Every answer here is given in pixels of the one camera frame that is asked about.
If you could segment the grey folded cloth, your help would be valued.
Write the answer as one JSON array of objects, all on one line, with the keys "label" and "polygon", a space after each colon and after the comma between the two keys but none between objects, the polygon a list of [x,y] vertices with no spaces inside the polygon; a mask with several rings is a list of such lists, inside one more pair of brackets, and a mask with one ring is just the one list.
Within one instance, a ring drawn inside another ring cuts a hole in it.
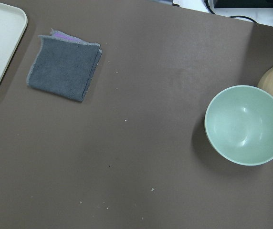
[{"label": "grey folded cloth", "polygon": [[100,44],[57,30],[39,38],[41,47],[27,75],[27,85],[82,102],[102,56]]}]

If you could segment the mint green bowl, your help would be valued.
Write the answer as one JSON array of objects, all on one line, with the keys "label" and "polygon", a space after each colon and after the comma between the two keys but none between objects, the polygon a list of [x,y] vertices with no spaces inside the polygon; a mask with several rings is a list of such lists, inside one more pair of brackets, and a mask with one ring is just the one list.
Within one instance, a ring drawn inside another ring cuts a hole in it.
[{"label": "mint green bowl", "polygon": [[273,96],[248,85],[229,87],[209,103],[204,127],[211,146],[244,166],[273,160]]}]

